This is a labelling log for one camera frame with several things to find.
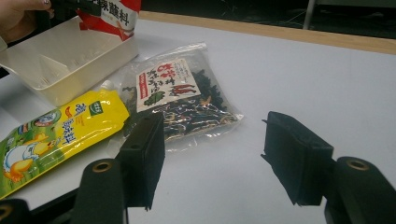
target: wooden edge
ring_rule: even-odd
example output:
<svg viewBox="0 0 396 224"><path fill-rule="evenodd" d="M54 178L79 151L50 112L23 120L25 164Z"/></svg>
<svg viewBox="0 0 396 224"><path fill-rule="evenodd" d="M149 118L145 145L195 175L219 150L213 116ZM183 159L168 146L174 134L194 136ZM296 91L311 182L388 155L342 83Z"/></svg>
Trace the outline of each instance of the wooden edge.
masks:
<svg viewBox="0 0 396 224"><path fill-rule="evenodd" d="M379 53L396 54L395 39L385 39L359 35L342 35L319 31L261 25L240 21L223 21L149 11L140 11L139 19L199 26L209 29L238 32L250 35L263 35L347 49L360 49Z"/></svg>

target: white tray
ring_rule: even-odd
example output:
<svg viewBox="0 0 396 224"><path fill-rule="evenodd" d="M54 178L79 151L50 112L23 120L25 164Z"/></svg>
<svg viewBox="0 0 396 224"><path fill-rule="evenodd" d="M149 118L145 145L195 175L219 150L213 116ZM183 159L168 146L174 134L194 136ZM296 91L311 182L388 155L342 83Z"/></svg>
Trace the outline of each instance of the white tray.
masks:
<svg viewBox="0 0 396 224"><path fill-rule="evenodd" d="M79 17L0 52L0 64L55 106L68 103L137 55L133 37L79 30Z"/></svg>

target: finger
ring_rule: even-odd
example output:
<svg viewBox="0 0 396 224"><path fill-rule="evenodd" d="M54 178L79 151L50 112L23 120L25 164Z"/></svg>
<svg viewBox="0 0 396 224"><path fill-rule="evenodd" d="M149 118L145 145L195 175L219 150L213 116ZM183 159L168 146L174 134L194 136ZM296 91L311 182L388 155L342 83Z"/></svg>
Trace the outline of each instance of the finger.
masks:
<svg viewBox="0 0 396 224"><path fill-rule="evenodd" d="M51 7L50 0L11 0L15 10L47 10Z"/></svg>
<svg viewBox="0 0 396 224"><path fill-rule="evenodd" d="M46 10L49 13L49 18L53 19L55 17L55 10L53 8Z"/></svg>

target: white tabletop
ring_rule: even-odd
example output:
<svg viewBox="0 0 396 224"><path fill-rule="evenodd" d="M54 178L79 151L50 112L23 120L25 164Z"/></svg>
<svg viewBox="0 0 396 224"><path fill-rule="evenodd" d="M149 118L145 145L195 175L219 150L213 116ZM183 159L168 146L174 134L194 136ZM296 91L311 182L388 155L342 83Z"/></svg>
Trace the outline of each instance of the white tabletop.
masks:
<svg viewBox="0 0 396 224"><path fill-rule="evenodd" d="M130 208L131 223L326 223L326 201L292 205L261 158L269 111L295 117L334 146L334 159L370 161L396 186L396 56L143 20L135 37L137 60L205 41L223 93L245 118L217 141L167 153L152 210ZM0 80L0 105L0 139L53 108L11 76ZM106 157L105 141L11 197L36 208L77 188L84 167Z"/></svg>

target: yellow snack package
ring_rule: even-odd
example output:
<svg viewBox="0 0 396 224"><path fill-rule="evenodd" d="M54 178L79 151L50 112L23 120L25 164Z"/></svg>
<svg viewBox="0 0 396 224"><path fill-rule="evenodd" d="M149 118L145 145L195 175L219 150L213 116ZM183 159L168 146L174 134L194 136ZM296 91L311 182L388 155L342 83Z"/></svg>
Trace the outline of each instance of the yellow snack package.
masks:
<svg viewBox="0 0 396 224"><path fill-rule="evenodd" d="M0 142L0 198L119 131L129 117L116 91L88 91L22 124Z"/></svg>

